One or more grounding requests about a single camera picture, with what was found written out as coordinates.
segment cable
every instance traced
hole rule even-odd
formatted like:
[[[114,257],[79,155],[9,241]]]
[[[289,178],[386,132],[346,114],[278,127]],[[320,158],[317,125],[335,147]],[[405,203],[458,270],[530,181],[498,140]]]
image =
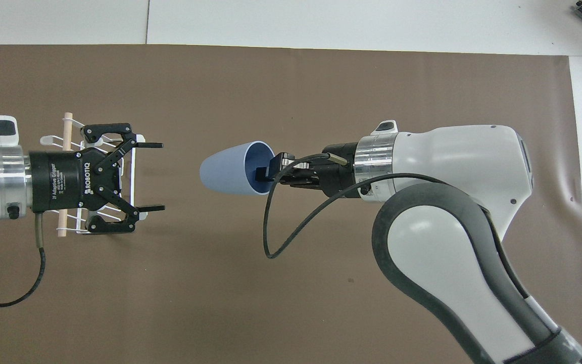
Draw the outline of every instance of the cable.
[[[35,245],[39,249],[39,274],[37,275],[37,279],[35,279],[35,283],[33,286],[26,292],[25,295],[19,297],[16,300],[7,302],[7,303],[0,303],[0,307],[10,307],[14,304],[18,304],[19,302],[27,299],[35,290],[37,286],[39,286],[39,282],[42,280],[44,276],[44,268],[46,267],[46,256],[44,255],[44,237],[42,235],[42,213],[35,213]]]
[[[373,184],[374,182],[379,182],[379,180],[394,179],[394,178],[416,178],[416,179],[427,180],[428,182],[433,182],[435,184],[448,185],[446,182],[443,182],[443,180],[439,180],[437,178],[430,177],[429,175],[423,175],[423,174],[417,174],[417,173],[390,173],[390,174],[379,175],[377,177],[372,177],[370,179],[363,180],[362,182],[358,182],[358,184],[351,185],[351,186],[347,187],[346,189],[343,189],[342,191],[339,191],[338,193],[332,195],[330,198],[325,200],[325,202],[321,203],[318,207],[316,207],[316,209],[314,209],[309,215],[307,215],[307,217],[305,217],[305,219],[302,220],[300,225],[298,225],[298,227],[293,231],[293,233],[291,233],[291,235],[289,235],[289,237],[285,240],[285,242],[282,244],[282,246],[280,246],[279,249],[277,249],[277,251],[275,251],[275,253],[271,254],[269,249],[268,249],[268,213],[269,213],[269,210],[271,208],[271,201],[273,200],[273,191],[275,191],[275,186],[278,184],[278,182],[280,182],[280,179],[282,178],[282,176],[289,173],[289,171],[291,171],[291,168],[293,168],[297,164],[309,162],[309,161],[315,161],[316,159],[328,159],[329,157],[330,157],[330,154],[321,153],[321,154],[312,154],[312,155],[309,155],[307,157],[296,159],[295,161],[293,161],[293,163],[289,164],[288,166],[286,166],[286,168],[284,168],[282,171],[280,171],[280,173],[278,173],[277,176],[275,176],[275,179],[273,180],[273,185],[271,186],[271,190],[268,193],[268,198],[266,199],[266,207],[264,210],[263,240],[264,240],[264,253],[266,254],[266,258],[269,258],[269,259],[277,258],[277,256],[280,255],[280,253],[282,253],[282,251],[284,251],[286,249],[286,247],[288,247],[289,244],[291,244],[291,241],[293,241],[293,239],[296,238],[298,233],[300,233],[300,231],[302,231],[302,229],[304,229],[305,226],[314,217],[316,217],[316,215],[319,212],[321,212],[323,209],[325,209],[325,207],[330,205],[335,200],[344,196],[346,193],[349,193],[349,191],[352,191],[354,189],[358,189],[358,188],[365,186],[365,185]]]

